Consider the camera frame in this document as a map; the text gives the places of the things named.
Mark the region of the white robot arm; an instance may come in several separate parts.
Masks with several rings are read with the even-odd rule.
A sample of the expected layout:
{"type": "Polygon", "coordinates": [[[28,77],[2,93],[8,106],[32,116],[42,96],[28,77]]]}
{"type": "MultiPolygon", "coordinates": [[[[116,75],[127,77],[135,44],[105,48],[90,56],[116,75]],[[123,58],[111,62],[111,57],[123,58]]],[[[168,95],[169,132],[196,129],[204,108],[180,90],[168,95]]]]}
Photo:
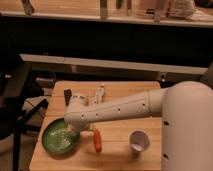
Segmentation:
{"type": "Polygon", "coordinates": [[[161,171],[213,171],[213,89],[195,81],[87,106],[73,97],[64,120],[81,132],[91,123],[162,119],[161,171]]]}

